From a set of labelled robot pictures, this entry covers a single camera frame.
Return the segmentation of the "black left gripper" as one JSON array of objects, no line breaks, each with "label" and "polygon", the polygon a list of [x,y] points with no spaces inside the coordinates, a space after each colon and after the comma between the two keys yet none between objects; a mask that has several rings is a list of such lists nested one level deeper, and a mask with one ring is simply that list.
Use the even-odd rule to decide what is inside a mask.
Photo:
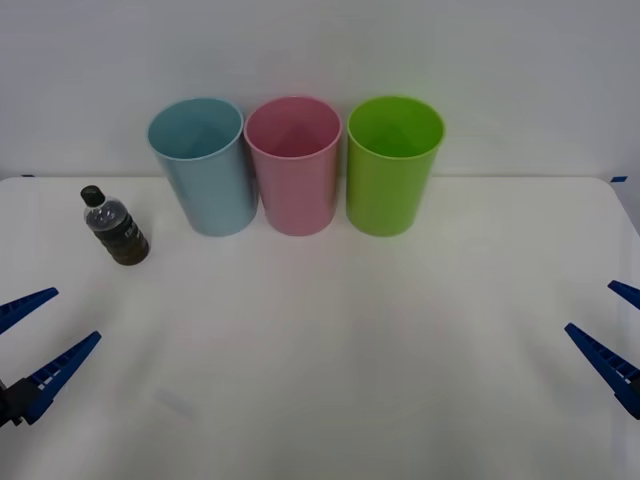
[{"label": "black left gripper", "polygon": [[[0,334],[58,294],[59,291],[51,287],[2,304]],[[0,381],[0,426],[8,422],[19,425],[23,421],[33,425],[38,421],[101,338],[101,334],[94,331],[30,376],[9,387]]]}]

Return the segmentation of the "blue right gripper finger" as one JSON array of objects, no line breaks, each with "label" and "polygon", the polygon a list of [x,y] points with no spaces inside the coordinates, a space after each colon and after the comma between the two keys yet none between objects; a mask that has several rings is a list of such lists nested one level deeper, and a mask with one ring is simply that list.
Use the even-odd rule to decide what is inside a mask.
[{"label": "blue right gripper finger", "polygon": [[637,310],[640,309],[640,290],[638,288],[619,281],[611,281],[608,284],[608,288],[634,306]]},{"label": "blue right gripper finger", "polygon": [[639,369],[569,323],[564,328],[591,366],[613,391],[614,397],[635,419],[639,418]]}]

